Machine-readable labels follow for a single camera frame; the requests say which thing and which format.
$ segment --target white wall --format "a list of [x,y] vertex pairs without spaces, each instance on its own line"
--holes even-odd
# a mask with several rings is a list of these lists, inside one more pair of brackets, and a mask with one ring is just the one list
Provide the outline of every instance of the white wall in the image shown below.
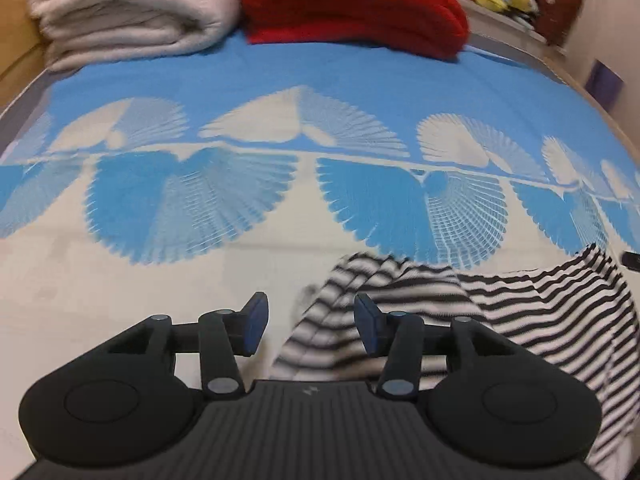
[[611,115],[640,146],[640,0],[585,0],[565,47],[566,68],[580,83],[595,59],[624,80]]

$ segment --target black and white striped shirt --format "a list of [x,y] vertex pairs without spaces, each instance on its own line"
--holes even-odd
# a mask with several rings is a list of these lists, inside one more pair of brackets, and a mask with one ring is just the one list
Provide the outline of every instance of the black and white striped shirt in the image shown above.
[[[377,379],[385,359],[365,353],[353,320],[356,292],[384,312],[412,312],[430,324],[469,316],[583,381],[603,412],[587,460],[596,471],[635,427],[638,318],[622,274],[595,246],[551,269],[500,276],[365,253],[344,258],[283,346],[274,378]],[[433,388],[445,374],[443,356],[423,357],[420,387]]]

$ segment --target blue fan pattern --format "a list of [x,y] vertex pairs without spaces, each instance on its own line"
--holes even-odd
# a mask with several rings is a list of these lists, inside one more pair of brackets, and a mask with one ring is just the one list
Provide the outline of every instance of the blue fan pattern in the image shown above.
[[559,196],[545,187],[512,182],[514,191],[539,229],[567,254],[597,244],[606,249],[607,234],[593,202],[583,188]]
[[381,253],[469,268],[502,241],[504,195],[491,177],[320,158],[318,181],[335,219]]
[[439,263],[469,269],[495,253],[507,223],[496,178],[434,171],[423,187]]
[[0,238],[44,213],[81,170],[77,158],[0,166]]
[[621,204],[609,200],[598,200],[620,238],[635,252],[640,252],[640,214],[633,204]]
[[87,202],[95,237],[132,263],[174,262],[234,240],[282,200],[297,158],[205,148],[105,156]]

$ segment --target red knitted cloth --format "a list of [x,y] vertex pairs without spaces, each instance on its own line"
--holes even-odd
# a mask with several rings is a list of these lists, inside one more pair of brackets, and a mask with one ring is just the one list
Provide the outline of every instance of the red knitted cloth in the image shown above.
[[369,40],[452,59],[468,37],[456,0],[242,0],[251,43]]

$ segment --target bed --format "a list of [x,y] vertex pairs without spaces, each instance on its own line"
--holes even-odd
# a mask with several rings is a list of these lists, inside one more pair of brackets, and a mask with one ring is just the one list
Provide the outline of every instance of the bed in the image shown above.
[[[441,62],[237,33],[50,78],[0,118],[16,137],[0,159],[6,476],[31,459],[25,389],[151,314],[190,322],[266,292],[267,332],[241,363],[251,379],[345,254],[491,273],[589,244],[640,251],[640,173],[599,113],[486,38]],[[177,374],[197,385],[197,361],[181,356]],[[627,440],[607,479],[631,462]]]

